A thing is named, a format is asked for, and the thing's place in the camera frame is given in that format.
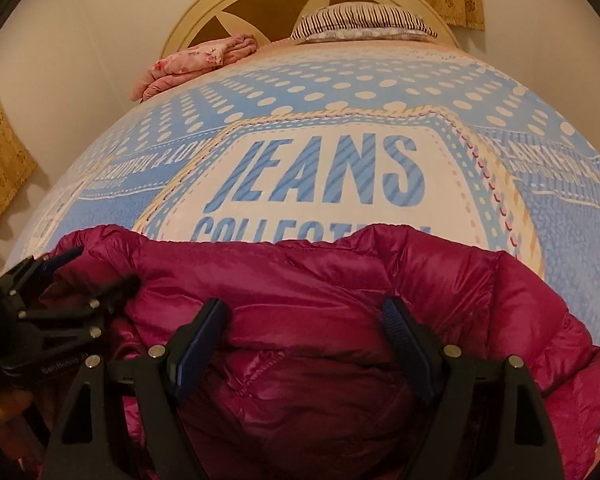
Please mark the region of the person's left hand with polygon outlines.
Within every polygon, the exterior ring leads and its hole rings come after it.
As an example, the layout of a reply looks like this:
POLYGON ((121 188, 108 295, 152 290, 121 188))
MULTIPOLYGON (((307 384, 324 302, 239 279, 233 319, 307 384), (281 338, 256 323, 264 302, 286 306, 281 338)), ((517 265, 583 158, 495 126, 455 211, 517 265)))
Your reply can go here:
POLYGON ((44 450, 23 416, 33 401, 34 394, 30 391, 0 391, 0 449, 9 460, 38 466, 44 450))

